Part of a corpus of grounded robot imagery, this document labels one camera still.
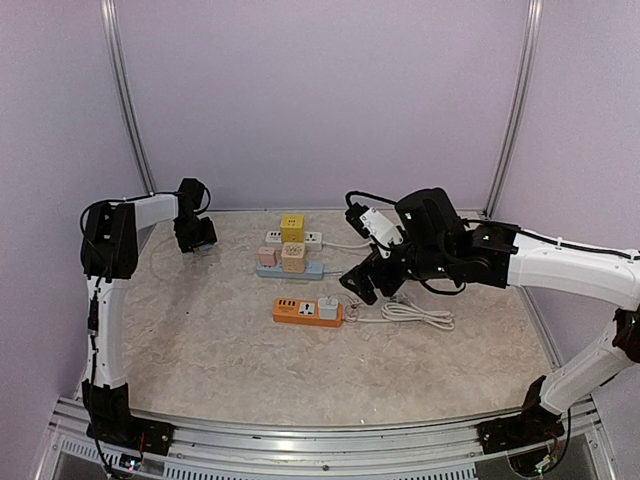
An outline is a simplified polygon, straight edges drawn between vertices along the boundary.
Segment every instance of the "beige table surface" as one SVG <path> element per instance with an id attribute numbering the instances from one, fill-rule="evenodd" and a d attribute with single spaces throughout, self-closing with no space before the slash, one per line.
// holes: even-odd
<path id="1" fill-rule="evenodd" d="M 442 297 L 416 282 L 403 286 L 424 308 L 451 310 L 453 332 L 418 323 L 274 323 L 276 297 L 346 292 L 338 276 L 255 274 L 257 248 L 282 213 L 211 213 L 219 242 L 199 255 L 180 253 L 171 222 L 156 227 L 125 303 L 133 408 L 243 423 L 403 423 L 519 406 L 529 384 L 550 371 L 512 289 L 469 285 L 462 295 Z M 305 213 L 306 229 L 326 241 L 363 242 L 342 211 Z M 340 271 L 366 252 L 325 247 L 308 259 Z M 382 302 L 362 315 L 379 317 Z"/>

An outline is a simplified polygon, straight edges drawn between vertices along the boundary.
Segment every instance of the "pink block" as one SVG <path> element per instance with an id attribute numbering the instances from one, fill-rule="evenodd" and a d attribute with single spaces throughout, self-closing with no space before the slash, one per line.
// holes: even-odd
<path id="1" fill-rule="evenodd" d="M 258 260 L 263 267 L 275 267 L 278 263 L 276 260 L 276 250 L 273 247 L 258 248 Z"/>

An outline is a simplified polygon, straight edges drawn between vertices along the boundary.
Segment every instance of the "yellow block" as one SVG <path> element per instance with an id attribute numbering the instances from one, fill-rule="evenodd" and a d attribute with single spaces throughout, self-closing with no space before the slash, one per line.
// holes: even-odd
<path id="1" fill-rule="evenodd" d="M 304 215 L 283 215 L 280 222 L 282 243 L 304 243 Z"/>

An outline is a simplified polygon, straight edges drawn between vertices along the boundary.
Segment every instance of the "purple wall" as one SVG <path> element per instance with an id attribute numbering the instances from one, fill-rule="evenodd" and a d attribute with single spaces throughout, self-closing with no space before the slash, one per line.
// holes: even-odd
<path id="1" fill-rule="evenodd" d="M 1 2 L 0 45 L 0 478 L 20 480 L 84 366 L 78 216 L 142 187 L 99 2 Z"/>
<path id="2" fill-rule="evenodd" d="M 354 188 L 440 185 L 482 208 L 505 133 L 527 2 L 118 2 L 160 188 L 201 178 L 214 208 L 326 207 Z"/>
<path id="3" fill-rule="evenodd" d="M 544 4 L 532 84 L 498 218 L 551 235 L 640 246 L 640 7 L 632 2 Z M 561 353 L 571 358 L 614 308 L 535 291 Z M 640 367 L 595 400 L 623 479 L 640 470 Z"/>

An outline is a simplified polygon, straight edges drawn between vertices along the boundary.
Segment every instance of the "metal frame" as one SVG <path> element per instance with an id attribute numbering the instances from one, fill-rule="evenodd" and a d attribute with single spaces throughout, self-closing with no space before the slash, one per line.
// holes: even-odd
<path id="1" fill-rule="evenodd" d="M 134 413 L 177 427 L 167 457 L 145 455 L 150 471 L 143 469 L 142 473 L 150 478 L 313 480 L 358 476 L 362 480 L 380 480 L 426 477 L 445 471 L 469 472 L 474 470 L 470 465 L 476 462 L 505 456 L 506 452 L 484 455 L 475 427 L 481 421 L 517 411 L 399 425 L 286 428 Z M 99 462 L 95 446 L 85 434 L 88 420 L 81 402 L 65 398 L 58 401 L 47 431 L 49 445 L 33 478 L 50 480 L 61 452 Z M 590 398 L 572 408 L 572 431 L 572 436 L 587 436 L 598 478 L 614 480 L 611 455 Z M 104 451 L 113 458 L 135 453 L 112 445 Z"/>
<path id="2" fill-rule="evenodd" d="M 498 168 L 496 169 L 491 190 L 489 192 L 489 198 L 487 199 L 487 203 L 484 208 L 484 214 L 488 218 L 492 218 L 496 213 L 500 195 L 504 189 L 509 164 L 513 157 L 513 150 L 527 101 L 527 91 L 529 90 L 531 72 L 533 70 L 533 60 L 536 52 L 536 44 L 538 42 L 538 34 L 540 32 L 541 18 L 542 0 L 529 0 L 529 14 L 527 16 L 527 25 L 525 27 L 524 43 L 522 44 L 522 54 L 520 56 L 516 90 L 513 95 L 511 110 L 509 112 L 507 131 L 500 149 Z"/>
<path id="3" fill-rule="evenodd" d="M 109 48 L 109 57 L 111 59 L 111 68 L 113 70 L 113 78 L 115 80 L 118 98 L 120 100 L 120 108 L 124 118 L 125 126 L 133 155 L 140 175 L 140 180 L 147 193 L 156 191 L 156 183 L 147 161 L 147 156 L 140 137 L 138 128 L 138 120 L 133 108 L 131 100 L 131 92 L 127 82 L 127 70 L 124 62 L 124 54 L 122 52 L 122 42 L 120 40 L 120 30 L 118 28 L 118 14 L 114 0 L 101 0 L 102 7 L 102 23 L 107 37 L 107 46 Z"/>

